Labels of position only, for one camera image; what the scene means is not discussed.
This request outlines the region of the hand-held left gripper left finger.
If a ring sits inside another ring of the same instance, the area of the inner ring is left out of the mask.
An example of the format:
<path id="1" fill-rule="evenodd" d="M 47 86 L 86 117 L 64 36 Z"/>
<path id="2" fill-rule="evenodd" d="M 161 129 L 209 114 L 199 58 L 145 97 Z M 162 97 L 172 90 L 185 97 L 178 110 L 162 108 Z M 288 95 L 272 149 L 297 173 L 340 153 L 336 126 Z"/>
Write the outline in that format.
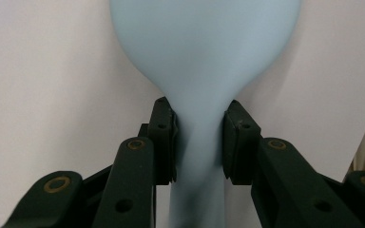
<path id="1" fill-rule="evenodd" d="M 156 100 L 149 122 L 121 143 L 91 228 L 156 227 L 156 187 L 176 179 L 177 131 L 168 100 Z"/>

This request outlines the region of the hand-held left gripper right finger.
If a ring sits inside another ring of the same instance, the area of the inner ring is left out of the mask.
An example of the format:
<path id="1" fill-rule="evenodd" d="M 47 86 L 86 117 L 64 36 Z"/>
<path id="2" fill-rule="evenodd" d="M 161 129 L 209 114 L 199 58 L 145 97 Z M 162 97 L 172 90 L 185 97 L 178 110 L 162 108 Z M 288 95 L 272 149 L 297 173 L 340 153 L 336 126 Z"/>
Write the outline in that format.
<path id="1" fill-rule="evenodd" d="M 222 165 L 232 184 L 252 187 L 263 228 L 364 228 L 328 180 L 291 143 L 262 137 L 237 101 L 224 112 Z"/>

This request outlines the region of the light blue plastic scoop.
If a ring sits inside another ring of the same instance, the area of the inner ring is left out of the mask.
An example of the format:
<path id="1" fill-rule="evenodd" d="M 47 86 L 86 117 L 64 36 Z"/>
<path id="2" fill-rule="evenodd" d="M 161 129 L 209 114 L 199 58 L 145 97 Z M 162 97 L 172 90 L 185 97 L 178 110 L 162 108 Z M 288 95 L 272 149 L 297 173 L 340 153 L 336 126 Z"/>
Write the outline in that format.
<path id="1" fill-rule="evenodd" d="M 177 115 L 168 228 L 224 228 L 221 134 L 237 94 L 284 50 L 301 0 L 110 0 L 117 39 Z"/>

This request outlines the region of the white foam board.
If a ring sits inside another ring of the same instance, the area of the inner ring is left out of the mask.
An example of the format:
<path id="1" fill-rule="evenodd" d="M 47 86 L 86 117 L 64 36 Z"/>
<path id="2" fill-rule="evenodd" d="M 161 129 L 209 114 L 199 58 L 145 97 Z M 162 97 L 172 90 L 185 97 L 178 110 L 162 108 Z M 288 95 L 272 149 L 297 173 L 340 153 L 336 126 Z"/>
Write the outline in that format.
<path id="1" fill-rule="evenodd" d="M 0 0 L 0 226 L 46 174 L 112 164 L 159 95 L 108 0 Z M 303 0 L 287 49 L 239 99 L 265 136 L 342 180 L 365 134 L 365 0 Z"/>

